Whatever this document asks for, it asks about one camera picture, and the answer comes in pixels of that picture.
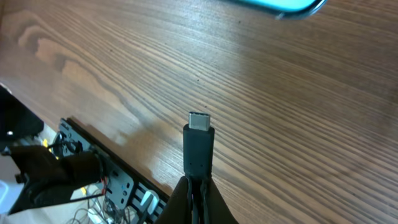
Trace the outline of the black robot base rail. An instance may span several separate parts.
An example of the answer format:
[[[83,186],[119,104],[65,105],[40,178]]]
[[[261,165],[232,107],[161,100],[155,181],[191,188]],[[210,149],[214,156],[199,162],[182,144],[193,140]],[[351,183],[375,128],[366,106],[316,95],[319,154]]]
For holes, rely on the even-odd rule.
[[[93,152],[102,160],[96,183],[104,197],[96,201],[100,223],[155,223],[169,196],[125,163],[72,119],[61,119],[53,142],[57,157]]]

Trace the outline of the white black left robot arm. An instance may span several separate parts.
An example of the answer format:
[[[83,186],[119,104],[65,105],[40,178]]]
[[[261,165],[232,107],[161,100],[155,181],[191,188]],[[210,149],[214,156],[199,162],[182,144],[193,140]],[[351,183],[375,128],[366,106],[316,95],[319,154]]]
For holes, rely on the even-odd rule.
[[[73,192],[104,179],[104,163],[93,152],[57,159],[41,145],[9,146],[1,158],[16,173],[1,172],[1,214],[75,202]]]

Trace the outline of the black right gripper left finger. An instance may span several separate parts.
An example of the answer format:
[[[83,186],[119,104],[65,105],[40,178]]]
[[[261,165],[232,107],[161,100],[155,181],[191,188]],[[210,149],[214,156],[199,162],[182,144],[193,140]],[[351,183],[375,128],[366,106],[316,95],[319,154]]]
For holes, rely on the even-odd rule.
[[[193,186],[191,178],[180,178],[155,224],[192,224]]]

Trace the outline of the blue screen Galaxy smartphone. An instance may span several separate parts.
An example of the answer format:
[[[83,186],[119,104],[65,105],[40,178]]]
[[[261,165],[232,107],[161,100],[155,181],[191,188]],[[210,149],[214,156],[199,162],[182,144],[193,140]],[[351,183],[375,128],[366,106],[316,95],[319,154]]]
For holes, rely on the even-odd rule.
[[[227,0],[237,6],[265,12],[276,20],[305,19],[318,12],[327,0]]]

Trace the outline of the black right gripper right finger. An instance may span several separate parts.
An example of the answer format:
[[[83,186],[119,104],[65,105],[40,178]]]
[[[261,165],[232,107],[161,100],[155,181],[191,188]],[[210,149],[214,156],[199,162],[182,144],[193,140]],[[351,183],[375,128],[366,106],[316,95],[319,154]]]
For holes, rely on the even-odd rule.
[[[200,197],[201,223],[238,224],[212,178],[202,182]]]

